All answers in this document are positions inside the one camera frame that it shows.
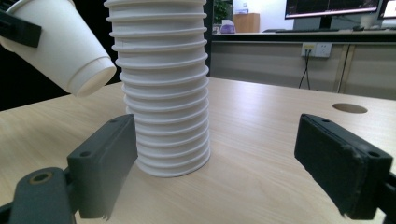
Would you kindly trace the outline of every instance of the paper cup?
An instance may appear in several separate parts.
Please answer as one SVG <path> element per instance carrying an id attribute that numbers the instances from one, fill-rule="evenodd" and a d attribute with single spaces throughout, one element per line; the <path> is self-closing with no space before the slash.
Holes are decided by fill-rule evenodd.
<path id="1" fill-rule="evenodd" d="M 108 0 L 112 47 L 134 114 L 137 166 L 186 175 L 210 157 L 203 0 Z"/>
<path id="2" fill-rule="evenodd" d="M 203 91 L 208 83 L 209 79 L 203 77 L 178 85 L 148 87 L 124 84 L 122 85 L 122 90 L 128 96 L 137 99 L 163 100 L 192 95 L 196 92 Z"/>
<path id="3" fill-rule="evenodd" d="M 7 12 L 41 26 L 42 34 L 36 49 L 0 37 L 1 45 L 65 91 L 89 95 L 116 73 L 115 65 L 72 1 L 20 0 Z"/>
<path id="4" fill-rule="evenodd" d="M 173 111 L 147 111 L 126 107 L 127 114 L 134 114 L 136 122 L 147 124 L 172 124 L 193 119 L 204 113 L 209 107 L 209 101 L 204 99 L 191 107 Z"/>
<path id="5" fill-rule="evenodd" d="M 191 82 L 206 77 L 209 68 L 205 62 L 198 62 L 191 66 L 168 69 L 133 69 L 123 68 L 120 79 L 126 85 L 142 87 L 169 86 Z"/>

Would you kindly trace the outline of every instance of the table surface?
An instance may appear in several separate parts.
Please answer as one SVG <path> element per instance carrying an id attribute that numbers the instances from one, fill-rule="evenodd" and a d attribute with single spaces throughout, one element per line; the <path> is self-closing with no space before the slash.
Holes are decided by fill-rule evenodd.
<path id="1" fill-rule="evenodd" d="M 210 78 L 211 158 L 189 175 L 160 178 L 133 166 L 107 223 L 381 223 L 342 217 L 294 158 L 302 113 L 330 119 L 396 155 L 396 102 Z M 18 181 L 66 156 L 125 114 L 121 83 L 0 113 L 0 204 Z M 339 111 L 360 105 L 364 114 Z M 105 223 L 79 219 L 78 223 Z"/>

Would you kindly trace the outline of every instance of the computer monitor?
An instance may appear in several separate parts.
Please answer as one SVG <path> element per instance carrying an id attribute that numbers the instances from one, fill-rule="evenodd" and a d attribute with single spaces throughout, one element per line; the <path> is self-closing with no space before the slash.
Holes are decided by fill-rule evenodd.
<path id="1" fill-rule="evenodd" d="M 321 17 L 320 29 L 329 29 L 332 16 L 376 12 L 379 0 L 287 0 L 285 19 Z"/>
<path id="2" fill-rule="evenodd" d="M 378 14 L 379 20 L 396 19 L 396 0 L 383 0 Z"/>

